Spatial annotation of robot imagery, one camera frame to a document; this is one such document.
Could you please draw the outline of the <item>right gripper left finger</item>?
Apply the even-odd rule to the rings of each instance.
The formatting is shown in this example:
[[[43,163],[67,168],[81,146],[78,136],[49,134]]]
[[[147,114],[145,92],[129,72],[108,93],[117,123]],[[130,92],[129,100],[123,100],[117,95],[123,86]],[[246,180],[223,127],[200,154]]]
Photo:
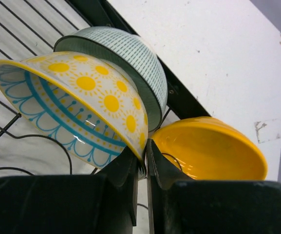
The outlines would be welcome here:
[[[99,227],[134,227],[137,218],[138,160],[129,148],[102,169],[105,176]]]

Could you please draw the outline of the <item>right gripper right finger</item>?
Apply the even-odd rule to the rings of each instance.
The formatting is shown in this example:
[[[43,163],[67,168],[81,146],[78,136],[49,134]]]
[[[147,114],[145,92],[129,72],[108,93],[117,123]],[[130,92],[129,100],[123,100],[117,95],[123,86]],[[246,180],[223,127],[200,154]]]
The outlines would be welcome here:
[[[148,139],[146,151],[150,233],[180,234],[180,211],[172,186],[192,178],[166,159],[153,139]]]

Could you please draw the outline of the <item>orange yellow bowl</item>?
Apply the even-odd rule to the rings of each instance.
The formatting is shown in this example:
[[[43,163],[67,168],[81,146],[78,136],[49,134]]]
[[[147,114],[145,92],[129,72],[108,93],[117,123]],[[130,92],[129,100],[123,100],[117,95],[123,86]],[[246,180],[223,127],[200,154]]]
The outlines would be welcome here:
[[[162,156],[196,180],[264,180],[267,162],[244,134],[213,117],[176,121],[151,137]]]

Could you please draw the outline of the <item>teal striped yellow bowl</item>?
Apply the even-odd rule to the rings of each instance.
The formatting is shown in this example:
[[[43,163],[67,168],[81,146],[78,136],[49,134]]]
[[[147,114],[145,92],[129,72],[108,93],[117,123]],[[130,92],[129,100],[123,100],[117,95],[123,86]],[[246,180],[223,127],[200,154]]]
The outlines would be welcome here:
[[[79,52],[0,59],[0,91],[43,135],[92,166],[104,168],[126,147],[144,165],[145,106],[108,63]]]

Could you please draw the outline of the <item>dark green rim bowl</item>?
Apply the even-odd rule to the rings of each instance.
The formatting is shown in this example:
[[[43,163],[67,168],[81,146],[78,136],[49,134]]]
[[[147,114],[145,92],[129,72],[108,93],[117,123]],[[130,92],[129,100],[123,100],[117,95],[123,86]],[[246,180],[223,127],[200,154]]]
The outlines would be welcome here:
[[[168,99],[167,78],[156,53],[141,37],[117,28],[93,26],[61,37],[54,51],[88,54],[121,68],[137,87],[148,114],[149,131],[161,125]]]

